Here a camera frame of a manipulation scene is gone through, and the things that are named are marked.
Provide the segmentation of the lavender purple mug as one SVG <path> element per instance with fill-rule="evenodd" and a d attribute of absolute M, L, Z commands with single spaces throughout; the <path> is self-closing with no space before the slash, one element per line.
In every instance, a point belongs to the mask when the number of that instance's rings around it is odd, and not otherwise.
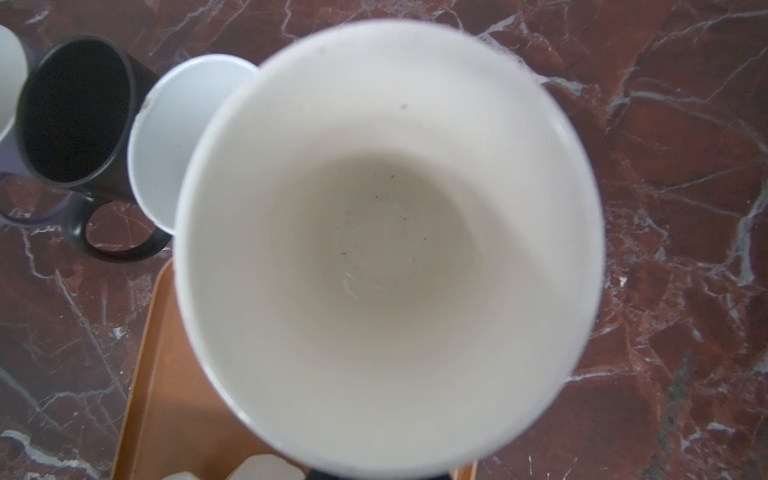
<path fill-rule="evenodd" d="M 1 179 L 32 178 L 21 159 L 15 137 L 16 109 L 21 90 L 40 54 L 12 30 L 1 26 Z"/>

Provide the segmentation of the black mug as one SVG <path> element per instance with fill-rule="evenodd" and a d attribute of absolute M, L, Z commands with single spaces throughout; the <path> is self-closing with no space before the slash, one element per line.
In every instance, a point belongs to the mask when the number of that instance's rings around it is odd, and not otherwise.
<path fill-rule="evenodd" d="M 44 183 L 72 192 L 61 229 L 95 259 L 138 262 L 171 240 L 160 227 L 127 250 L 102 250 L 87 237 L 91 216 L 103 205 L 137 201 L 128 174 L 128 140 L 158 75 L 111 41 L 91 35 L 49 50 L 31 70 L 16 108 L 23 163 Z"/>

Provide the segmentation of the small blue mug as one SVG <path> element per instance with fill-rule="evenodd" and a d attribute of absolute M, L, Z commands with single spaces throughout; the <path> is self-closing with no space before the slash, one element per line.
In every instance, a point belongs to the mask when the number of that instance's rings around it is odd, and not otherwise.
<path fill-rule="evenodd" d="M 175 233 L 182 183 L 201 135 L 257 72 L 233 55 L 202 55 L 172 68 L 145 97 L 130 131 L 128 175 L 139 207 L 162 231 Z"/>

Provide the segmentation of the large light blue mug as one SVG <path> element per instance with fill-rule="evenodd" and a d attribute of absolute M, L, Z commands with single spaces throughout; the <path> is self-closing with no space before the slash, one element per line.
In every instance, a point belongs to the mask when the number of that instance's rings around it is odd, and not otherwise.
<path fill-rule="evenodd" d="M 603 291 L 595 174 L 509 54 L 366 20 L 266 60 L 183 183 L 176 292 L 262 440 L 341 478 L 430 478 L 549 408 Z"/>

